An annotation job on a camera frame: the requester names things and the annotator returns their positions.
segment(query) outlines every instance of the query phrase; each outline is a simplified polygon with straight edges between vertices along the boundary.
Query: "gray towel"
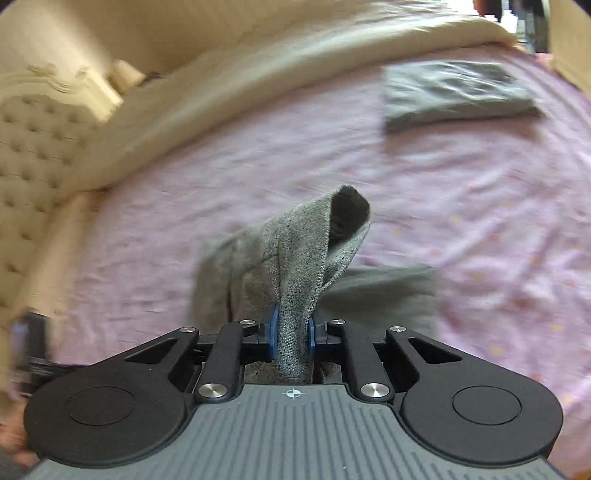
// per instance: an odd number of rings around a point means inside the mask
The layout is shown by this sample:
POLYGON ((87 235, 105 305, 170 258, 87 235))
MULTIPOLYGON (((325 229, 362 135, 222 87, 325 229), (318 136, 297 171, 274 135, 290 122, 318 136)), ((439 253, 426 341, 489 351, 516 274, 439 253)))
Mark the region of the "gray towel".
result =
POLYGON ((195 326, 217 332, 224 322, 262 319, 278 303, 277 358, 249 371, 259 379, 266 371, 272 382, 310 381, 307 319, 351 262, 368 232, 369 215, 369 203, 343 186, 211 245, 197 271, 195 326))
POLYGON ((390 131, 442 120, 536 112, 531 95, 500 64, 434 60, 384 68, 390 131))
POLYGON ((320 298, 323 318, 362 324, 383 334, 393 325, 435 337, 435 288, 430 267, 349 267, 320 298))

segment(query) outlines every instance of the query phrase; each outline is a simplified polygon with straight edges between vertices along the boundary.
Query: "pink bed sheet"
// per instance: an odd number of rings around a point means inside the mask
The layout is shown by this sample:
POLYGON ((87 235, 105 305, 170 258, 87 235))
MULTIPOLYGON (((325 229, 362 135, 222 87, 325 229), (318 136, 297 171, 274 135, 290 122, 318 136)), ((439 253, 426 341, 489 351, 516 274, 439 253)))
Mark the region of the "pink bed sheet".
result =
POLYGON ((591 122, 583 96, 502 47, 542 114, 384 133, 379 66, 302 88, 113 189, 92 229, 63 362, 96 362, 189 323, 208 239, 339 184, 372 205, 355 258, 437 269, 443 341, 544 383, 566 416, 552 460, 591 468, 591 122))

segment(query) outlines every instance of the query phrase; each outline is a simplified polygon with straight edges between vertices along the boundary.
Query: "gray ribbed plate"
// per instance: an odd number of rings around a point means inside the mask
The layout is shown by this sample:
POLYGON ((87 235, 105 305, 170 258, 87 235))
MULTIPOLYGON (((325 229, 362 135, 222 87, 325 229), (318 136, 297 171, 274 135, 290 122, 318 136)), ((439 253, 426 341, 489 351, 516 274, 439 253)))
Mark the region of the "gray ribbed plate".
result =
POLYGON ((28 480, 557 480, 543 459, 506 469, 457 465, 421 447, 383 405, 343 385, 246 385, 197 409, 165 449, 130 465, 79 469, 51 460, 28 480))

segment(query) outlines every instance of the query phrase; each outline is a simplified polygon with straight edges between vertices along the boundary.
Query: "white blanket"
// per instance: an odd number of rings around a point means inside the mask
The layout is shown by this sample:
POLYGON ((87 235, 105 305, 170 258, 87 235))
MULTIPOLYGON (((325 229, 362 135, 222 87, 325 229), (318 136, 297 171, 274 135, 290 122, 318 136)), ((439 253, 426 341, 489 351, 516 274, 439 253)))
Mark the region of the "white blanket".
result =
POLYGON ((126 98, 60 195, 111 186, 291 89, 366 64, 490 42, 511 44, 514 37, 441 0, 309 0, 285 7, 233 46, 204 53, 126 98))

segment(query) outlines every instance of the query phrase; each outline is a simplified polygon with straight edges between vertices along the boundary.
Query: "cream headboard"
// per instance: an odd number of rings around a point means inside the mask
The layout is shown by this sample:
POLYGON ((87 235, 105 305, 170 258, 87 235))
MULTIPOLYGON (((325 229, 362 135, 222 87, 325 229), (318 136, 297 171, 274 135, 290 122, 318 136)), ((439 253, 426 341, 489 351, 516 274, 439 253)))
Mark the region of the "cream headboard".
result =
POLYGON ((34 308, 60 321, 82 244, 90 194, 58 206, 59 185, 120 103, 92 69, 71 83, 51 65, 0 76, 0 417, 12 319, 34 308))
POLYGON ((81 69, 67 83, 58 77, 52 64, 0 75, 0 105, 11 97, 31 95, 48 96, 66 105, 85 106, 101 122, 122 102, 117 92, 91 67, 81 69))

